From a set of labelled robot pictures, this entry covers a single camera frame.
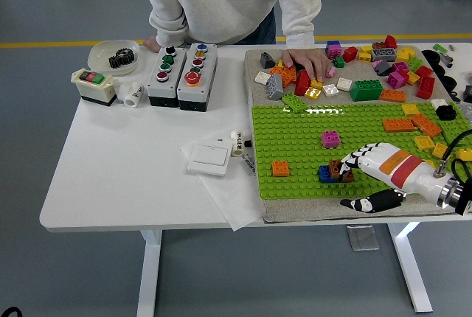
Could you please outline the person's left hand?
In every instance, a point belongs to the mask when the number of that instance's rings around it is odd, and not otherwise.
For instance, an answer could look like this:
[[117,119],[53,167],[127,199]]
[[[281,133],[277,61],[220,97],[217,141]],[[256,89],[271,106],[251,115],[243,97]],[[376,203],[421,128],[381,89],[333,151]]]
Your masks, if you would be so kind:
[[322,49],[286,49],[282,53],[283,63],[290,67],[295,63],[303,66],[310,79],[316,78],[319,82],[325,81],[330,60]]

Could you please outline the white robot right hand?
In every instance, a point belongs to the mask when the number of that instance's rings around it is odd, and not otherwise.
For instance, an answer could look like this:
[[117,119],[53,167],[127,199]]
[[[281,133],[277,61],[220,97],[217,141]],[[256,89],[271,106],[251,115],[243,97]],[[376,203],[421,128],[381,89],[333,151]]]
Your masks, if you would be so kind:
[[339,177],[343,179],[352,168],[382,181],[388,189],[365,198],[341,200],[341,204],[358,212],[377,213],[402,204],[406,195],[419,194],[428,202],[447,207],[445,185],[452,175],[434,177],[433,167],[405,150],[390,143],[367,144],[341,160]]

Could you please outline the person's right hand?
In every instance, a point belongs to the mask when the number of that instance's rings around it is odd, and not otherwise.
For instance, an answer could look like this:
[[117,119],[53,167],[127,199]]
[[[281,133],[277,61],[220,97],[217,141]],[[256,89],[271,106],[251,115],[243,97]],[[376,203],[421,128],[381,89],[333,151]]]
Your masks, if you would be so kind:
[[143,40],[143,45],[155,53],[159,53],[162,46],[157,42],[156,35]]

